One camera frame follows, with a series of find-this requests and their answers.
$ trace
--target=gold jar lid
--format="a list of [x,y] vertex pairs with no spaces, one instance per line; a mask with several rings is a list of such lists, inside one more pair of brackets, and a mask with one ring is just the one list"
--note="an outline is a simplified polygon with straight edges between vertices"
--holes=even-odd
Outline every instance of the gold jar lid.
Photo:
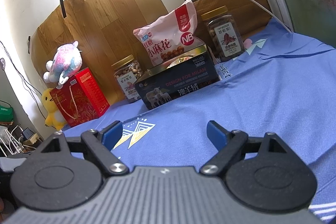
[[217,17],[219,15],[225,14],[228,12],[228,8],[226,6],[219,7],[215,10],[212,10],[210,12],[207,12],[203,15],[201,15],[202,20],[208,20],[210,18]]
[[129,55],[125,58],[123,58],[122,60],[114,63],[111,67],[114,69],[114,70],[119,70],[120,68],[124,67],[126,64],[132,62],[134,60],[134,57],[133,55]]

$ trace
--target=metal screw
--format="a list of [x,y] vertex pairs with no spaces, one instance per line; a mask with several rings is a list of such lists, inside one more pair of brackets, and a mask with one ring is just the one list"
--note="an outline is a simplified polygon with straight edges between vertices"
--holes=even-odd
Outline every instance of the metal screw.
[[218,167],[216,165],[208,164],[202,167],[202,172],[207,175],[212,175],[218,171]]
[[6,62],[3,58],[0,59],[0,67],[2,70],[5,70]]
[[115,164],[112,164],[110,166],[110,170],[114,173],[121,173],[121,172],[124,172],[126,170],[126,165],[124,164],[121,164],[121,163],[115,163]]
[[167,168],[164,168],[164,169],[161,169],[160,172],[161,172],[162,174],[167,174],[167,173],[170,172],[170,170],[167,169]]

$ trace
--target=pink snack bag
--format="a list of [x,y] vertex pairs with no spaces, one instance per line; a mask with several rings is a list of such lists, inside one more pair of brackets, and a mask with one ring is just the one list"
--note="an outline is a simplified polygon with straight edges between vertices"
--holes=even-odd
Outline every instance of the pink snack bag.
[[196,27],[194,4],[191,0],[186,0],[179,8],[159,17],[150,25],[134,30],[133,34],[156,66],[204,44],[194,37]]

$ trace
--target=yellow plush toy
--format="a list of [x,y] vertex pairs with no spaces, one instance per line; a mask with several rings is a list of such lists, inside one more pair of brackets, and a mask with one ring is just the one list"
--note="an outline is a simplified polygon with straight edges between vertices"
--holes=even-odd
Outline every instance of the yellow plush toy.
[[48,116],[45,119],[45,124],[49,127],[54,126],[57,131],[61,130],[67,124],[61,112],[58,110],[53,98],[50,95],[52,89],[47,89],[41,96],[41,102],[48,111]]

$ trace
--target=glass jar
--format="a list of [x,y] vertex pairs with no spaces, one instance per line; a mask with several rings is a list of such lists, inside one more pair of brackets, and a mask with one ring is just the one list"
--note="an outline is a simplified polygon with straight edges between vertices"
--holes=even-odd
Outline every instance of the glass jar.
[[125,94],[127,101],[133,103],[141,99],[135,89],[134,83],[142,76],[143,70],[133,55],[129,55],[117,63],[114,63],[112,68],[115,71],[114,78]]
[[219,52],[221,62],[239,56],[245,51],[236,22],[233,16],[228,14],[226,6],[205,13],[201,18]]

